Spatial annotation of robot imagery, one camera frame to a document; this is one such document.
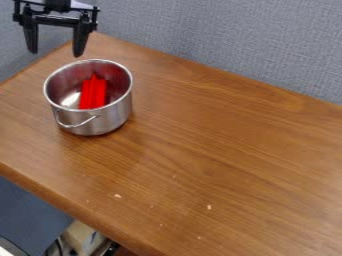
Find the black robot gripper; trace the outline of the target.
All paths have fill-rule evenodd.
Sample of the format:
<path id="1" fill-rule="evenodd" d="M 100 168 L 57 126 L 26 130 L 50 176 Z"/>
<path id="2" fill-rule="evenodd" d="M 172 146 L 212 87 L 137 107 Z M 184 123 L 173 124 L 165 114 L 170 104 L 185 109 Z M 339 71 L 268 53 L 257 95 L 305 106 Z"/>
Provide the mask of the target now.
<path id="1" fill-rule="evenodd" d="M 77 0 L 13 0 L 11 18 L 22 26 L 27 51 L 37 53 L 38 24 L 73 27 L 71 52 L 84 53 L 88 35 L 97 29 L 97 6 Z"/>

